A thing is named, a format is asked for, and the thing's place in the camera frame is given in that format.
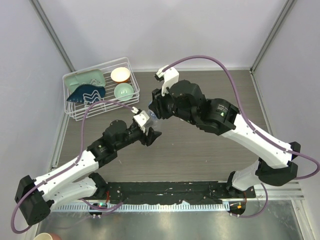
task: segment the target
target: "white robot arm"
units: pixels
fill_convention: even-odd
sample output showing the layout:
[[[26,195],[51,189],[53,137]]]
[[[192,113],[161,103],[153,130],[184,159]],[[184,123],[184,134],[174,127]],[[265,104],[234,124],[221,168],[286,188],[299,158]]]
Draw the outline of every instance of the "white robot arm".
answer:
[[[278,150],[259,137],[247,125],[237,107],[224,99],[206,99],[197,84],[187,80],[179,81],[179,73],[174,67],[165,72],[162,72],[162,69],[157,72],[156,79],[164,80],[164,83],[161,89],[152,92],[152,102],[149,105],[149,109],[159,119],[176,116],[200,130],[236,141],[259,156],[259,160],[253,165],[230,174],[226,187],[222,190],[224,198],[243,196],[245,191],[261,182],[281,186],[297,176],[298,166],[291,162],[296,156]],[[79,198],[101,199],[108,185],[98,173],[91,172],[115,159],[118,150],[136,141],[150,146],[161,135],[161,132],[154,131],[152,127],[147,129],[150,117],[145,111],[134,107],[132,112],[133,123],[129,127],[122,120],[113,121],[102,137],[82,152],[79,161],[76,161],[76,157],[50,173],[35,179],[28,175],[20,180],[15,196],[17,203],[26,192],[45,181],[45,184],[40,185],[19,207],[28,225],[42,221],[51,210]],[[283,148],[300,151],[298,143],[282,142],[256,125],[254,127]],[[59,176],[46,182],[46,179],[58,173]],[[89,173],[91,174],[83,180],[73,182]]]
[[[296,156],[279,150],[258,136],[247,125],[237,107],[224,99],[206,99],[197,84],[179,81],[179,73],[174,67],[163,72],[164,68],[160,68],[155,75],[158,81],[163,81],[163,85],[152,92],[149,105],[159,119],[176,116],[205,132],[231,139],[259,156],[259,160],[251,166],[231,173],[228,180],[230,189],[245,191],[261,182],[282,186],[297,176],[298,166],[291,162]],[[298,143],[280,141],[252,125],[281,147],[300,152]]]

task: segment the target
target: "green plate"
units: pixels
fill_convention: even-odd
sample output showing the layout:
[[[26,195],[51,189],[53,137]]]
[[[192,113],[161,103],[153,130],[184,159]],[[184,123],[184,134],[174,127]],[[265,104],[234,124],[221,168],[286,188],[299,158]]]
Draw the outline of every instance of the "green plate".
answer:
[[[101,70],[93,69],[67,76],[64,79],[64,84],[69,91],[73,93],[77,87],[82,84],[91,84],[97,87],[104,87],[106,85],[106,80]]]
[[[114,88],[113,94],[118,100],[127,101],[133,97],[134,92],[129,83],[120,83]]]

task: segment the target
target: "white wire basket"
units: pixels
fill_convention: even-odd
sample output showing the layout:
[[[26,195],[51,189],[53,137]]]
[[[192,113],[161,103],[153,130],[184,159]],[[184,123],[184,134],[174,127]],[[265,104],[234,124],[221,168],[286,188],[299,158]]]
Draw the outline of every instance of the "white wire basket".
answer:
[[[129,69],[131,73],[130,79],[128,80],[127,83],[133,87],[134,93],[132,98],[130,98],[129,100],[120,100],[119,98],[116,98],[114,96],[114,89],[118,84],[111,79],[111,72],[114,69],[120,68],[120,67],[125,67]],[[104,87],[105,96],[101,97],[98,91],[95,90],[93,91],[92,94],[83,95],[84,103],[67,101],[67,98],[71,95],[71,92],[68,90],[67,86],[64,84],[65,78],[74,74],[83,73],[83,72],[87,72],[95,69],[99,69],[103,73],[103,76],[105,79],[105,87]],[[86,109],[96,101],[111,100],[111,101],[120,102],[126,105],[132,105],[139,102],[140,89],[139,89],[136,77],[131,69],[129,59],[127,57],[122,57],[113,61],[108,61],[96,66],[91,66],[85,69],[68,73],[63,76],[62,82],[63,82],[63,96],[64,96],[64,111],[66,114],[68,114],[71,118],[75,119],[76,121],[82,120],[84,118]],[[114,103],[97,104],[89,110],[87,118],[98,115],[98,114],[102,114],[104,112],[108,112],[114,109],[118,109],[118,108],[121,108],[121,106]]]

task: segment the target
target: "mint green bowl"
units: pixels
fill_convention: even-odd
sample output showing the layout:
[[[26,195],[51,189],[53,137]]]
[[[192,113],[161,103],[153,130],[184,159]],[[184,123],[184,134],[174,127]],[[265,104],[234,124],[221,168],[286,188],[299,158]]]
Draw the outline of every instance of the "mint green bowl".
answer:
[[[133,97],[134,92],[129,83],[120,83],[114,88],[113,94],[118,100],[127,101]]]

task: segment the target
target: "white wall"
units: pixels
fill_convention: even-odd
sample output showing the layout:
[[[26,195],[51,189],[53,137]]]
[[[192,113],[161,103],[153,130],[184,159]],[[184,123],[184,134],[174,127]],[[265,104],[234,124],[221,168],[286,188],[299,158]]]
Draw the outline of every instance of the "white wall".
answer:
[[[320,1],[298,0],[256,71],[272,130],[297,141],[301,152],[320,160]],[[315,165],[297,159],[298,174]],[[314,230],[320,239],[320,174],[301,181]]]
[[[40,0],[76,69],[127,56],[158,69],[205,54],[252,66],[286,0]],[[180,68],[217,67],[206,60]]]
[[[48,170],[68,69],[29,1],[2,2],[0,33],[0,238],[15,240],[10,218],[17,186]],[[17,228],[22,224],[20,215]]]

